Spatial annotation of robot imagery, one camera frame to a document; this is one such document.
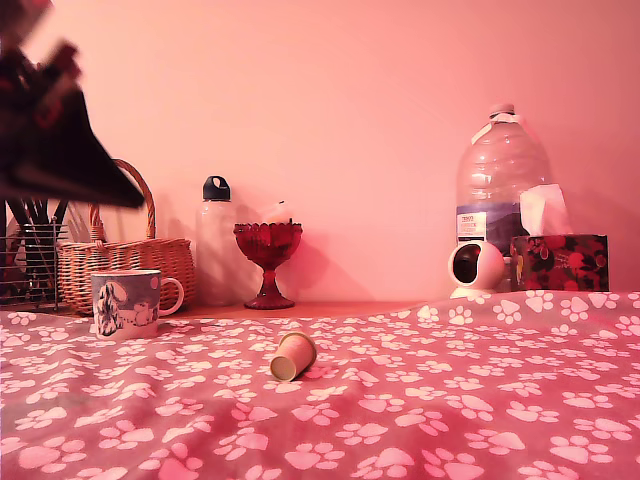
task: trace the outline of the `red floral tissue box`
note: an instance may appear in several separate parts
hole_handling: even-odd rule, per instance
[[[606,235],[511,240],[511,290],[609,291]]]

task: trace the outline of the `paper cup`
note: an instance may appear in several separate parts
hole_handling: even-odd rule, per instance
[[[316,345],[302,332],[287,333],[271,360],[271,374],[281,382],[290,382],[316,361]]]

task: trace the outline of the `glass pedestal bowl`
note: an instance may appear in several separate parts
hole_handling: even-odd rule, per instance
[[[244,255],[264,270],[262,288],[253,300],[244,304],[257,310],[289,308],[295,302],[282,296],[276,285],[276,268],[289,260],[300,244],[299,223],[243,223],[233,229]]]

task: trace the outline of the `wicker basket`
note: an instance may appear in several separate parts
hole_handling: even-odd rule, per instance
[[[147,239],[137,242],[105,243],[98,205],[91,205],[91,243],[65,243],[59,252],[59,288],[67,305],[82,314],[93,312],[91,274],[99,270],[158,269],[163,277],[173,277],[184,287],[184,304],[195,299],[195,270],[186,239],[157,239],[153,196],[140,173],[124,160],[116,165],[138,182],[147,203]],[[178,299],[178,290],[167,284],[160,293],[160,308],[167,309]]]

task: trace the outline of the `white camera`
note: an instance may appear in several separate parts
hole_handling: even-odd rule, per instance
[[[488,242],[459,244],[449,257],[449,276],[458,285],[450,298],[477,297],[492,293],[503,279],[502,253]]]

